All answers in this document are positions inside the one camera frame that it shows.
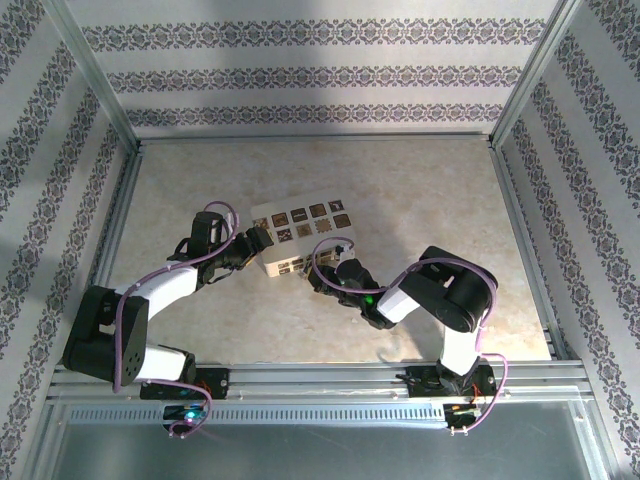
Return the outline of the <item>white box with picture tiles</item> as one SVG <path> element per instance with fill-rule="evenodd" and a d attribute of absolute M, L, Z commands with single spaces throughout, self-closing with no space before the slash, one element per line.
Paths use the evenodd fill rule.
<path fill-rule="evenodd" d="M 332 190 L 263 203 L 250 213 L 253 225 L 274 242 L 261 254 L 271 278 L 308 271 L 312 256 L 319 265 L 335 265 L 356 239 L 351 214 Z"/>

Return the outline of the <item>circuit board with orange part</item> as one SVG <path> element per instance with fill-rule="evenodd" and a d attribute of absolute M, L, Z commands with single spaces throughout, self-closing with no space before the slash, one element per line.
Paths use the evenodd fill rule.
<path fill-rule="evenodd" d="M 445 404 L 444 415 L 448 428 L 464 429 L 481 417 L 482 410 L 476 404 Z"/>

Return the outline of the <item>circuit board with lit LED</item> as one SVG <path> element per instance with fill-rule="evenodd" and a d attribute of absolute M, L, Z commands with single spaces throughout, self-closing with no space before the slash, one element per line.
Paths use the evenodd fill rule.
<path fill-rule="evenodd" d="M 169 405 L 164 408 L 164 422 L 186 422 L 195 424 L 206 416 L 206 409 L 196 404 Z"/>

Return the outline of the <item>aluminium side frame rail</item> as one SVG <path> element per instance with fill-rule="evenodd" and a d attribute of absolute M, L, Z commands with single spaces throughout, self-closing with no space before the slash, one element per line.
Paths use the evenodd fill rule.
<path fill-rule="evenodd" d="M 83 294 L 63 354 L 69 370 L 111 379 L 115 364 L 113 326 L 120 295 L 107 287 L 141 163 L 141 153 L 122 164 Z"/>
<path fill-rule="evenodd" d="M 543 331 L 548 334 L 546 342 L 550 355 L 553 360 L 573 360 L 571 351 L 566 348 L 556 318 L 556 312 L 553 309 L 552 299 L 545 286 L 544 278 L 535 255 L 534 245 L 527 230 L 526 218 L 523 215 L 505 161 L 501 156 L 501 152 L 498 151 L 491 142 L 488 142 L 488 150 L 514 232 L 536 311 Z"/>

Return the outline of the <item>aluminium front frame rail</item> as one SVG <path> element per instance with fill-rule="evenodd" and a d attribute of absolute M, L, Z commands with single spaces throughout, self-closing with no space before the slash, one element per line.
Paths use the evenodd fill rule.
<path fill-rule="evenodd" d="M 266 404 L 356 404 L 416 402 L 396 376 L 405 364 L 238 364 L 229 367 L 227 401 Z M 139 399 L 141 386 L 119 392 L 109 383 L 58 367 L 49 402 L 124 403 Z M 593 389 L 579 361 L 516 361 L 508 367 L 501 402 L 592 400 Z"/>

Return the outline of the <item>aluminium back frame rail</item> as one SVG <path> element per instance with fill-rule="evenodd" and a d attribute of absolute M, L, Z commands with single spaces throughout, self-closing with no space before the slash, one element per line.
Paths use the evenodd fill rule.
<path fill-rule="evenodd" d="M 245 143 L 299 143 L 299 142 L 367 142 L 407 140 L 481 140 L 489 141 L 490 135 L 480 132 L 454 133 L 398 133 L 398 134 L 318 134 L 318 135 L 266 135 L 266 136 L 217 136 L 217 137 L 157 137 L 143 138 L 141 146 L 173 144 L 245 144 Z"/>

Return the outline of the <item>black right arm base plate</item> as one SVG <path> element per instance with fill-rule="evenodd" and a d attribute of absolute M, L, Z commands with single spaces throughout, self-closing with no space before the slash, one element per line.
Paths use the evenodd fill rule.
<path fill-rule="evenodd" d="M 410 366 L 395 378 L 407 386 L 411 398 L 492 397 L 497 392 L 496 376 L 488 364 L 479 364 L 465 375 L 440 364 Z"/>

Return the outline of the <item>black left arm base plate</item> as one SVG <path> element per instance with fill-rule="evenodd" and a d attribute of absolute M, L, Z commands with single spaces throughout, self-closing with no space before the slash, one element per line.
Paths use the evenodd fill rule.
<path fill-rule="evenodd" d="M 213 400 L 223 400 L 227 396 L 229 386 L 229 370 L 226 368 L 196 369 L 194 385 L 206 390 Z M 196 400 L 201 401 L 205 396 L 199 391 L 186 387 L 168 386 L 163 384 L 143 384 L 140 388 L 140 398 L 143 400 Z"/>

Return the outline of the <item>aluminium corner post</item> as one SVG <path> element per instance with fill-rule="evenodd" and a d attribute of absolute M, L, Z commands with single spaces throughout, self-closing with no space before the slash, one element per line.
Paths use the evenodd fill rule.
<path fill-rule="evenodd" d="M 542 35 L 530 54 L 522 75 L 508 97 L 495 127 L 489 135 L 489 145 L 497 150 L 509 135 L 528 99 L 551 61 L 554 51 L 571 26 L 585 0 L 558 0 Z"/>
<path fill-rule="evenodd" d="M 138 150 L 131 123 L 65 0 L 41 0 L 44 9 L 72 53 L 85 80 L 95 92 L 111 124 L 130 152 Z"/>

